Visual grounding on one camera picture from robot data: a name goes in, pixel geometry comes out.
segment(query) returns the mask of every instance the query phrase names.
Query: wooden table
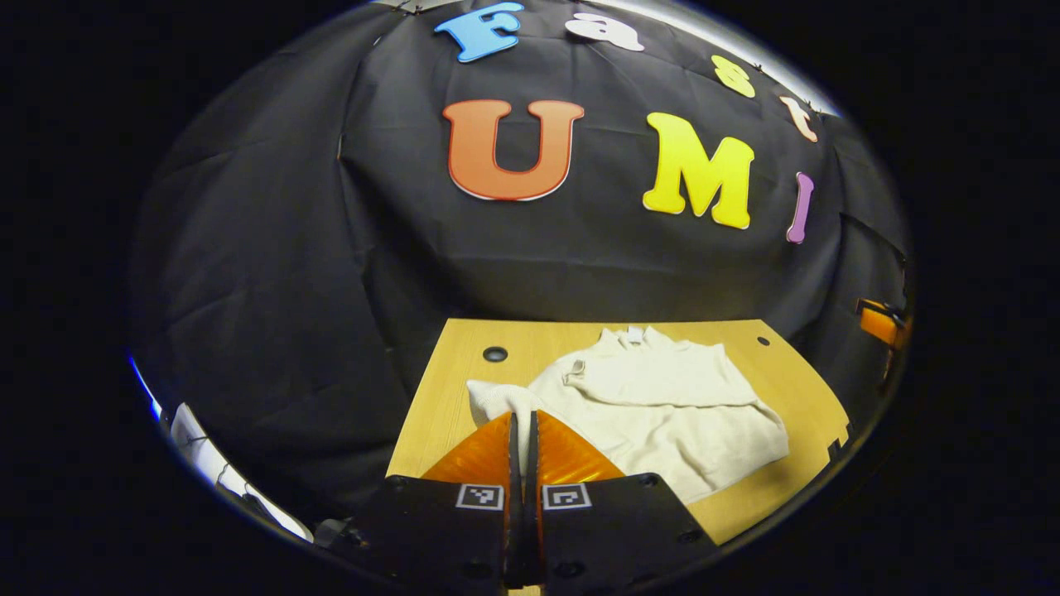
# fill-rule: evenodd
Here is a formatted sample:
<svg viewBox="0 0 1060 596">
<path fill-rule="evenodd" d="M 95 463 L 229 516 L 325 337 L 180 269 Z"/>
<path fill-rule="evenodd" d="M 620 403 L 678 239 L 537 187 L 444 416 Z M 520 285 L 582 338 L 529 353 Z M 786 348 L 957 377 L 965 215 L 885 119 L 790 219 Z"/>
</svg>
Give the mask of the wooden table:
<svg viewBox="0 0 1060 596">
<path fill-rule="evenodd" d="M 846 411 L 817 372 L 761 320 L 709 322 L 530 322 L 449 319 L 409 407 L 387 474 L 421 476 L 475 432 L 469 379 L 527 386 L 548 365 L 593 346 L 604 329 L 654 327 L 671 339 L 725 346 L 755 392 L 780 416 L 790 455 L 688 506 L 718 544 L 731 540 L 776 511 L 828 463 L 828 445 L 846 443 Z M 764 345 L 759 338 L 764 338 Z M 482 356 L 490 347 L 508 351 L 504 362 Z M 511 594 L 538 594 L 536 588 Z"/>
</svg>

